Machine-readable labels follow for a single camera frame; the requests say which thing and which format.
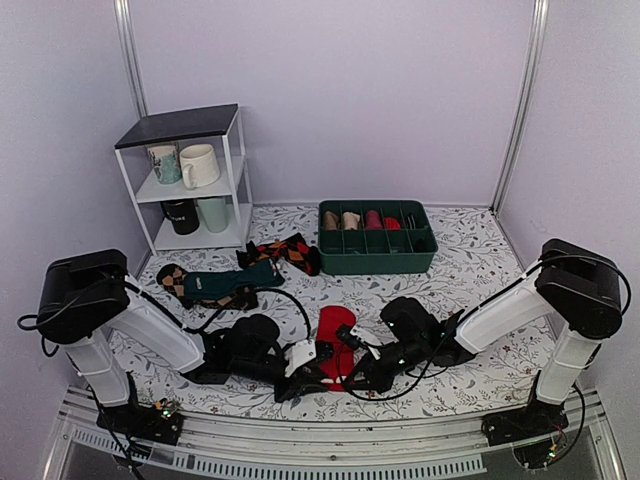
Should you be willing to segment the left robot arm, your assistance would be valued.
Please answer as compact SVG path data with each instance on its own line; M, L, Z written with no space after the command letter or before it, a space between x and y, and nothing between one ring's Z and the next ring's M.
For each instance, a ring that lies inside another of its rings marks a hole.
M148 426L146 408L136 402L135 384L119 366L106 340L118 330L163 358L188 381L217 385L235 375L273 385L285 402L325 392L320 365L333 347L310 337L281 346L274 320L253 314L226 328L189 328L128 274L126 256L103 250L51 263L45 273L35 328L61 347L128 434Z

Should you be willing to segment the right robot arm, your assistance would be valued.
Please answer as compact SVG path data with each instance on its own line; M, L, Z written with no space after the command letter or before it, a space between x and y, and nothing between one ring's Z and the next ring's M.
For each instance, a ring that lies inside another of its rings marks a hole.
M401 296L380 318L394 341L376 345L354 328L337 334L364 355L351 371L337 369L346 392L374 392L374 401L393 400L398 375L415 367L449 368L473 360L501 338L554 317L563 327L554 350L537 373L531 403L517 415L517 427L537 436L552 424L601 344L619 331L632 299L629 280L610 259L560 239L551 239L536 262L510 285L468 311L439 320L416 299Z

